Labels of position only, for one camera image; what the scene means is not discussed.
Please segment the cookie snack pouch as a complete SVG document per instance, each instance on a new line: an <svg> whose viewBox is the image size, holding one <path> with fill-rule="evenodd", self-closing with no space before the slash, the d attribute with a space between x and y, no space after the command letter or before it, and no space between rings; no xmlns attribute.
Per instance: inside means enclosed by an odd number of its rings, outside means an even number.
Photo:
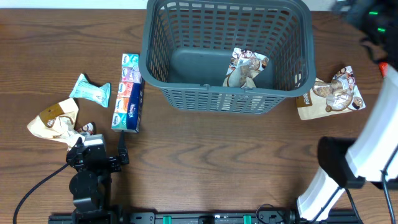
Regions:
<svg viewBox="0 0 398 224"><path fill-rule="evenodd" d="M235 47L228 65L224 87L255 88L254 79L268 66L263 54Z"/></svg>
<svg viewBox="0 0 398 224"><path fill-rule="evenodd" d="M314 86L296 99L296 105L302 120L358 111L366 107L350 66L342 68L330 82L317 78Z"/></svg>

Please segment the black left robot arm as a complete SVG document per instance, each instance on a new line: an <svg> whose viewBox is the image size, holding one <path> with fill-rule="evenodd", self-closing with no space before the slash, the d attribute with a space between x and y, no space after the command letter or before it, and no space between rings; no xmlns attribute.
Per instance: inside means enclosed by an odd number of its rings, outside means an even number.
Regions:
<svg viewBox="0 0 398 224"><path fill-rule="evenodd" d="M72 223L120 223L120 207L110 204L110 195L111 174L121 171L121 163L117 156L106 155L103 135L77 140L67 152L66 162L76 170L69 183L75 206Z"/></svg>

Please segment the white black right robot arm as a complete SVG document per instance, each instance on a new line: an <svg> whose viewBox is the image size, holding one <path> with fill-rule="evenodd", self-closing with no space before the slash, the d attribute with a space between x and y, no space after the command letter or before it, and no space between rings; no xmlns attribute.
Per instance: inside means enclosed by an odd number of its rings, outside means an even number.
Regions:
<svg viewBox="0 0 398 224"><path fill-rule="evenodd" d="M319 169L291 212L262 223L328 222L342 193L397 185L397 2L338 1L387 52L378 101L357 139L321 138ZM264 114L315 83L312 15L303 1L149 1L139 70L181 110Z"/></svg>

